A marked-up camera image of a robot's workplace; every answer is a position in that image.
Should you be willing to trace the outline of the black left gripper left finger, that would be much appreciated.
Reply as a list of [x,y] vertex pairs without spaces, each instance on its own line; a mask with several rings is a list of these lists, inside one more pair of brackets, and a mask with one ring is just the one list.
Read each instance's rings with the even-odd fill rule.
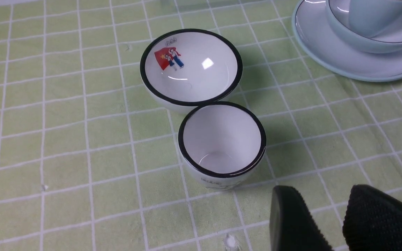
[[271,251],[332,251],[301,196],[294,187],[272,190],[269,238]]

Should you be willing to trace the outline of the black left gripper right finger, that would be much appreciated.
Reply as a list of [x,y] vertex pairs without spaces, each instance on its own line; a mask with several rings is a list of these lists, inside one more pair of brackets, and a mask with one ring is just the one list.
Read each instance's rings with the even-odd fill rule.
[[351,251],[402,251],[402,202],[370,185],[354,185],[342,232]]

